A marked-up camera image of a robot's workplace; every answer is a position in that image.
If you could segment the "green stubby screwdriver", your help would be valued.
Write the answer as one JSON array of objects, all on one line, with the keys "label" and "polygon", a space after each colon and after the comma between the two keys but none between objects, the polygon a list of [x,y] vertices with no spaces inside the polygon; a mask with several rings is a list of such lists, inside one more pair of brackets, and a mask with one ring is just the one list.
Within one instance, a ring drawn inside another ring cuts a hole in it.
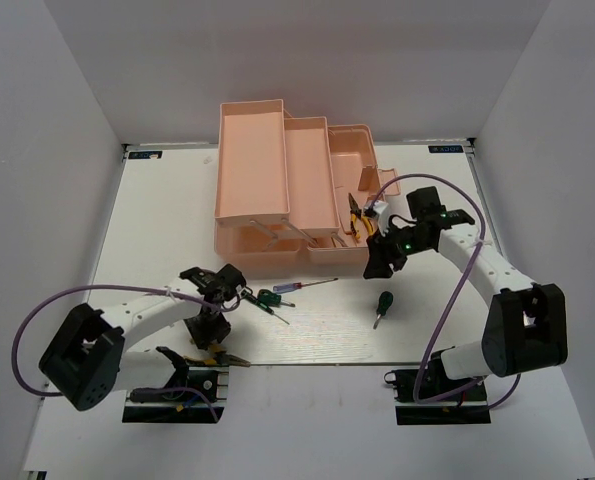
[{"label": "green stubby screwdriver", "polygon": [[381,319],[386,315],[389,308],[392,306],[394,295],[390,291],[383,291],[379,298],[376,307],[376,318],[373,323],[373,329],[376,330],[380,324]]}]

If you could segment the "yellow black long-nose pliers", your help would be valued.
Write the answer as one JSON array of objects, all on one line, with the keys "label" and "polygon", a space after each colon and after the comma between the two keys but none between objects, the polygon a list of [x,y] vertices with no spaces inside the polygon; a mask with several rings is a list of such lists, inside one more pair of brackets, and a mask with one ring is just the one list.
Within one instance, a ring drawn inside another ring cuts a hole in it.
[{"label": "yellow black long-nose pliers", "polygon": [[363,213],[363,210],[359,207],[358,203],[356,202],[355,198],[351,193],[348,194],[348,203],[350,211],[349,227],[351,235],[353,237],[353,241],[356,244],[358,244],[359,240],[361,239],[358,223],[361,223],[363,225],[369,237],[371,237],[375,233],[375,228],[373,227],[369,218]]}]

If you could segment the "green black tester screwdriver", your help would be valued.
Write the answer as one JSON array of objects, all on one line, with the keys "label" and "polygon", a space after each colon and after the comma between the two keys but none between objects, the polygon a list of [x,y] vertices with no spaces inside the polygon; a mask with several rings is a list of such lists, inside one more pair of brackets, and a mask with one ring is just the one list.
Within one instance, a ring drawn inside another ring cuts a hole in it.
[{"label": "green black tester screwdriver", "polygon": [[282,302],[280,294],[268,289],[260,289],[257,294],[254,294],[251,289],[245,289],[242,291],[241,296],[244,300],[264,310],[279,307]]}]

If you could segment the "pink plastic toolbox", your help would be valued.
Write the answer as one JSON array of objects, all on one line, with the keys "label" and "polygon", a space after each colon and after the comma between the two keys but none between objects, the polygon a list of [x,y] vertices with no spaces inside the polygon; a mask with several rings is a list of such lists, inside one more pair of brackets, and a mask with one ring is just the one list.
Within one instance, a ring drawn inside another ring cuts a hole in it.
[{"label": "pink plastic toolbox", "polygon": [[294,117],[280,99],[220,107],[214,246],[240,269],[357,265],[349,201],[397,196],[368,126]]}]

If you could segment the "thin green precision screwdriver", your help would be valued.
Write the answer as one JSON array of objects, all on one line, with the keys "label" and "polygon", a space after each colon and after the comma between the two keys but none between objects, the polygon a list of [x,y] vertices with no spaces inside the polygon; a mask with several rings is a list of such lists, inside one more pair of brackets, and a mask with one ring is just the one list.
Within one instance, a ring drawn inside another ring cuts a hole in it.
[{"label": "thin green precision screwdriver", "polygon": [[291,325],[291,323],[284,319],[283,317],[281,317],[273,308],[271,308],[270,306],[267,306],[267,313],[277,319],[279,319],[280,321],[282,321],[284,324],[286,325]]}]

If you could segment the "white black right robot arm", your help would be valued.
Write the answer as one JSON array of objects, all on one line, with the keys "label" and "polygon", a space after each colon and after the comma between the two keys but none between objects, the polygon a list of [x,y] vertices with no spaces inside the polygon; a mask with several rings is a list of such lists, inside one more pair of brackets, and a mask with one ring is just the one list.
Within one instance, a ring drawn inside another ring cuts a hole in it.
[{"label": "white black right robot arm", "polygon": [[[483,217],[449,210],[436,188],[407,196],[411,222],[395,223],[388,203],[373,200],[363,212],[375,221],[368,238],[366,279],[388,279],[414,254],[435,251],[461,277],[423,353],[412,386],[413,402],[452,400],[489,376],[507,377],[558,366],[568,358],[564,292],[539,284],[511,265],[485,240]],[[434,346],[465,285],[488,307],[480,340],[441,351]]]}]

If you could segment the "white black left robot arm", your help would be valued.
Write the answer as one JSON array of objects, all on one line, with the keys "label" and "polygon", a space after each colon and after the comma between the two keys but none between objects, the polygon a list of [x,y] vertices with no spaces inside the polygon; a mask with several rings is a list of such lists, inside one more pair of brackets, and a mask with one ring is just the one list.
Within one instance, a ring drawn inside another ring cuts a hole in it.
[{"label": "white black left robot arm", "polygon": [[162,288],[137,287],[137,298],[110,307],[74,307],[39,360],[40,371],[79,411],[113,391],[163,395],[188,392],[190,363],[166,346],[139,351],[139,342],[178,322],[199,350],[220,344],[231,331],[226,313],[246,287],[231,264],[212,272],[193,267]]}]

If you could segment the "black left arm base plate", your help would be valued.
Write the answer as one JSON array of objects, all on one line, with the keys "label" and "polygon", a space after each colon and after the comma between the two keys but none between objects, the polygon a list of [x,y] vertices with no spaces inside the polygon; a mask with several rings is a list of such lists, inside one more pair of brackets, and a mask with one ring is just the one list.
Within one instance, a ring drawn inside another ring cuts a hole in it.
[{"label": "black left arm base plate", "polygon": [[217,424],[227,402],[229,369],[191,368],[186,377],[162,388],[140,388],[127,394],[125,424]]}]

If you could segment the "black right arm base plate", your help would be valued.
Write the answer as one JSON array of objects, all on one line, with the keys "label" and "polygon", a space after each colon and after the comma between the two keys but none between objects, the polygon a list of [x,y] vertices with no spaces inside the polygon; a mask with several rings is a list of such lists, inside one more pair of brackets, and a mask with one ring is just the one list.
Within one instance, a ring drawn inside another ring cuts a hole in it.
[{"label": "black right arm base plate", "polygon": [[418,403],[413,398],[417,368],[390,370],[384,383],[394,391],[398,426],[457,426],[491,423],[488,396],[482,382],[439,401]]}]

